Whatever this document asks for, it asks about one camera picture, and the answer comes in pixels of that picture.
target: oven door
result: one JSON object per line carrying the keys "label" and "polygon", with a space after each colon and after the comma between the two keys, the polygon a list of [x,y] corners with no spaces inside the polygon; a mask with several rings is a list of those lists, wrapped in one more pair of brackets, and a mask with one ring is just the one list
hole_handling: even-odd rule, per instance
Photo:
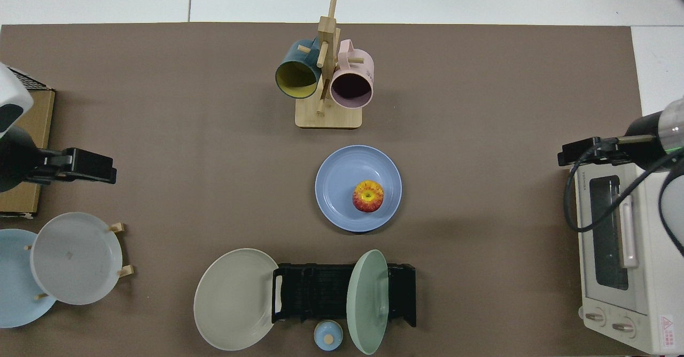
{"label": "oven door", "polygon": [[[592,223],[636,177],[634,164],[580,167],[575,177],[579,224]],[[580,235],[580,257],[588,298],[646,315],[639,191],[633,191],[601,225]]]}

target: green plate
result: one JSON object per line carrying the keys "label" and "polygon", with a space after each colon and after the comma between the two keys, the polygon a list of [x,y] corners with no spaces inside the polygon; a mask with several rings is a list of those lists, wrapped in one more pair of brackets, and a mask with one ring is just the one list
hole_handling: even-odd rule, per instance
{"label": "green plate", "polygon": [[362,255],[347,290],[349,335],[361,352],[373,354],[383,342],[389,313],[387,261],[379,250]]}

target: warning label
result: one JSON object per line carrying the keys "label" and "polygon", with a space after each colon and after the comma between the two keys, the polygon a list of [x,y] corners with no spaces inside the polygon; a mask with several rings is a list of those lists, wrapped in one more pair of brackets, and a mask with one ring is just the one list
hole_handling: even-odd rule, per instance
{"label": "warning label", "polygon": [[660,346],[663,349],[671,349],[674,343],[674,318],[672,315],[660,316]]}

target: black dish rack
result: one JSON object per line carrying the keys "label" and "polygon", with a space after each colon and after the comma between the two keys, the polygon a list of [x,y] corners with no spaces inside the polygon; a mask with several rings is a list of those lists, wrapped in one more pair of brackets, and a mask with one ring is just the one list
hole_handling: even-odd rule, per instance
{"label": "black dish rack", "polygon": [[[416,269],[387,264],[388,319],[403,318],[416,327]],[[354,265],[278,264],[273,271],[271,323],[298,316],[307,319],[347,318],[347,289]],[[276,311],[276,284],[281,277],[281,307]]]}

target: apple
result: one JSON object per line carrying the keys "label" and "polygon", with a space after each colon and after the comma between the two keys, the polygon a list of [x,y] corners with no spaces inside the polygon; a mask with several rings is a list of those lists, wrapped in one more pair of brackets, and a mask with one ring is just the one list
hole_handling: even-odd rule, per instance
{"label": "apple", "polygon": [[354,207],[365,213],[372,213],[383,204],[383,187],[373,180],[365,180],[356,185],[352,194]]}

